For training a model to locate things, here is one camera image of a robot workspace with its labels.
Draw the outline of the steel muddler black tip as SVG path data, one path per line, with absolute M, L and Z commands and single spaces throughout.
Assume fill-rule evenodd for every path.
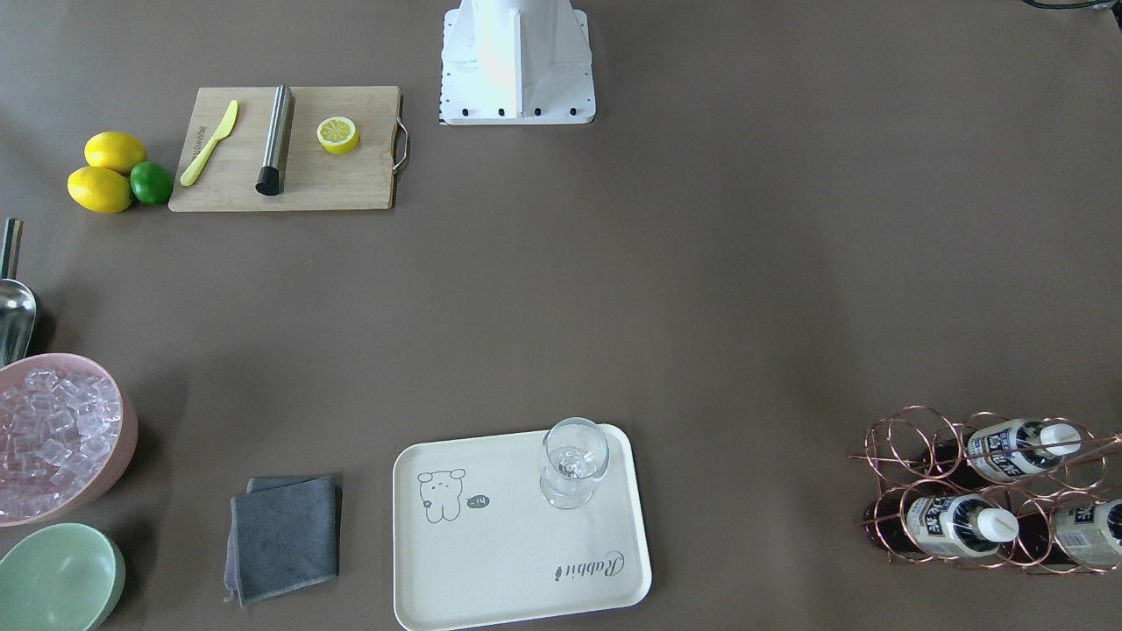
M 256 191 L 264 196 L 280 195 L 284 188 L 291 124 L 294 115 L 294 95 L 288 85 L 278 85 L 273 97 L 263 161 Z

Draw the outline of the yellow plastic knife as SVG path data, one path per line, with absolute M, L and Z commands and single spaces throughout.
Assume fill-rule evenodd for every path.
M 205 170 L 208 161 L 211 159 L 211 155 L 217 145 L 220 141 L 226 140 L 233 131 L 234 125 L 239 116 L 239 103 L 237 100 L 231 100 L 228 103 L 224 115 L 220 120 L 220 124 L 214 128 L 214 132 L 209 136 L 206 143 L 202 146 L 197 155 L 188 163 L 188 167 L 184 170 L 184 173 L 180 177 L 180 184 L 182 188 L 191 188 L 202 172 Z

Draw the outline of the grey folded cloth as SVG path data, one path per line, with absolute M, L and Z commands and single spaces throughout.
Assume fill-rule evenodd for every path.
M 252 477 L 230 500 L 224 584 L 240 606 L 339 576 L 334 477 Z

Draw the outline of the yellow lemon far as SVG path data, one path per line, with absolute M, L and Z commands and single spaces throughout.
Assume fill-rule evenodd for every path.
M 89 167 L 101 167 L 129 175 L 137 164 L 147 161 L 145 145 L 130 132 L 102 131 L 89 137 L 83 147 Z

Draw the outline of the steel ice scoop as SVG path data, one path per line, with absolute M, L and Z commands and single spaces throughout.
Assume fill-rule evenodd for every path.
M 4 219 L 1 252 L 1 366 L 19 362 L 27 355 L 33 328 L 39 320 L 39 301 L 33 290 L 16 278 L 22 220 Z

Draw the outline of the cream rabbit tray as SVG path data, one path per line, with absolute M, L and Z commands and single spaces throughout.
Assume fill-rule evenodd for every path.
M 603 430 L 607 475 L 574 510 L 541 492 L 541 430 L 404 449 L 393 468 L 401 627 L 493 627 L 645 598 L 653 574 L 632 443 L 620 428 Z

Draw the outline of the yellow lemon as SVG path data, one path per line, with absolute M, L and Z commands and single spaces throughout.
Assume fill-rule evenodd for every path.
M 81 167 L 67 179 L 68 196 L 96 213 L 119 213 L 134 201 L 129 180 L 104 167 Z
M 137 164 L 147 161 L 145 145 L 130 132 L 102 131 L 89 137 L 83 147 L 89 167 L 101 167 L 129 175 Z

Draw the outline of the bamboo cutting board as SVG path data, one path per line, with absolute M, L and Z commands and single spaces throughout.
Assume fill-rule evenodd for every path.
M 188 119 L 177 176 L 204 148 L 231 101 L 238 116 L 231 135 L 217 144 L 199 180 L 175 184 L 173 212 L 388 210 L 395 201 L 395 152 L 401 139 L 401 88 L 396 85 L 292 86 L 286 139 L 280 141 L 279 195 L 256 190 L 272 129 L 276 86 L 200 88 Z M 344 116 L 357 125 L 357 147 L 331 154 L 316 138 L 318 125 Z

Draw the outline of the pink bowl of ice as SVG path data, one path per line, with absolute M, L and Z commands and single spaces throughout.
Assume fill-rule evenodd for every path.
M 132 459 L 138 423 L 96 362 L 45 354 L 1 372 L 1 524 L 59 518 L 99 499 Z

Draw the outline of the half lemon slice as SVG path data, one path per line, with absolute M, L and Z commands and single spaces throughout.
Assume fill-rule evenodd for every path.
M 359 128 L 350 118 L 332 116 L 318 124 L 316 138 L 329 154 L 348 154 L 359 144 Z

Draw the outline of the copper wire bottle basket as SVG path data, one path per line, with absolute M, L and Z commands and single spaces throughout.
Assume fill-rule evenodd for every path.
M 864 448 L 857 459 L 864 461 L 877 475 L 877 496 L 870 503 L 890 496 L 917 496 L 978 494 L 997 507 L 1013 512 L 1018 521 L 1031 513 L 1051 515 L 1059 507 L 1078 506 L 1082 503 L 1102 503 L 1119 500 L 1119 435 L 1091 435 L 1089 429 L 1066 418 L 1041 419 L 1046 422 L 1065 422 L 1078 428 L 1083 435 L 1083 447 L 1076 454 L 1058 464 L 1054 470 L 1046 470 L 1012 484 L 990 485 L 982 490 L 964 490 L 941 477 L 934 477 L 919 468 L 920 457 L 934 451 L 937 443 L 960 436 L 967 430 L 982 429 L 1018 419 L 997 413 L 974 413 L 966 421 L 953 421 L 926 405 L 908 405 L 894 415 L 875 422 L 864 439 Z M 859 520 L 859 528 L 864 531 Z M 885 552 L 891 563 L 930 564 L 947 563 L 966 570 L 995 570 L 1012 568 L 1030 574 L 1065 575 L 1074 571 L 1118 571 L 1118 566 L 1106 570 L 1093 570 L 1082 566 L 1046 566 L 1041 563 L 1026 563 L 1017 552 L 1020 534 L 997 554 L 983 558 L 905 558 Z

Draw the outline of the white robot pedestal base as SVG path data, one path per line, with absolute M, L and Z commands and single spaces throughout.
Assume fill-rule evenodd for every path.
M 588 18 L 569 1 L 462 1 L 442 25 L 440 124 L 596 118 Z

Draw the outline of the green ceramic bowl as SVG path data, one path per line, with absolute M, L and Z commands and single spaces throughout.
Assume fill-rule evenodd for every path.
M 125 588 L 125 557 L 96 528 L 59 523 L 26 536 L 1 564 L 3 630 L 96 630 Z

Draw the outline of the yellow lemon near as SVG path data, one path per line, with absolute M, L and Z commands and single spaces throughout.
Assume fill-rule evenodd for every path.
M 81 167 L 67 179 L 68 196 L 96 213 L 119 213 L 134 201 L 129 180 L 104 167 Z

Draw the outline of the tea bottle white cap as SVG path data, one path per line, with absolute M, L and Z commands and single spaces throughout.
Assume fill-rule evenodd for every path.
M 1012 419 L 937 443 L 919 468 L 964 490 L 982 490 L 1054 470 L 1080 450 L 1082 440 L 1078 428 L 1065 422 Z

